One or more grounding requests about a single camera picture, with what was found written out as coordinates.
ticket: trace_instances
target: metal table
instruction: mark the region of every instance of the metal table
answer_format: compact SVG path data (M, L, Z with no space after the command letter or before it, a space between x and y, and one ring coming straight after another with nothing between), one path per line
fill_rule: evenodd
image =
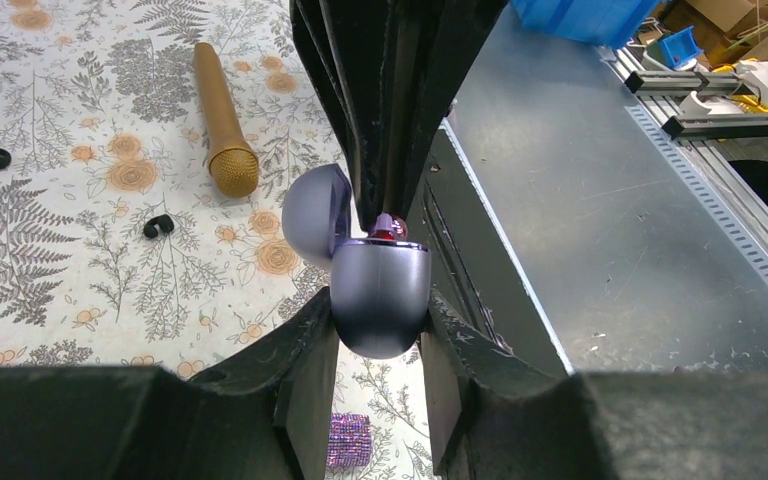
M573 368L768 371L768 282L596 49L525 32L509 7L457 100L465 171Z

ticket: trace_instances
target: purple beaded cylinder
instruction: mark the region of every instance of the purple beaded cylinder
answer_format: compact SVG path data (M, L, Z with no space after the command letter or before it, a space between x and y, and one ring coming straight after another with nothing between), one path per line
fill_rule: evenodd
M372 456L369 417L353 413L331 414L328 435L329 467L364 467Z

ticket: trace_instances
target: floral tablecloth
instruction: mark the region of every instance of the floral tablecloth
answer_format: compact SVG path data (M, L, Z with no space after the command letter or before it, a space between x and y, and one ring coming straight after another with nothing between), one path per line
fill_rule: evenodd
M192 45L220 54L258 190L205 168ZM0 0L0 366L161 365L251 345L327 281L283 239L290 183L342 154L294 51L286 0ZM142 236L169 214L172 235ZM367 414L372 463L430 477L421 366L340 352L334 410Z

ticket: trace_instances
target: gold microphone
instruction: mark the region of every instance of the gold microphone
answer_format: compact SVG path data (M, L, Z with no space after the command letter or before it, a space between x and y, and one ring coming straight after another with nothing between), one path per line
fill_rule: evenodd
M257 155L243 137L219 56L209 43L196 44L193 67L210 140L207 170L220 192L245 197L257 188Z

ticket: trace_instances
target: blue container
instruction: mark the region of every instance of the blue container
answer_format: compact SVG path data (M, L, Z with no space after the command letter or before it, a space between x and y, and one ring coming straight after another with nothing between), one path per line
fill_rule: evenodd
M702 53L693 39L693 25L658 40L658 46L661 47L661 54L664 55L664 64L673 69Z
M527 30L623 47L659 0L511 0Z

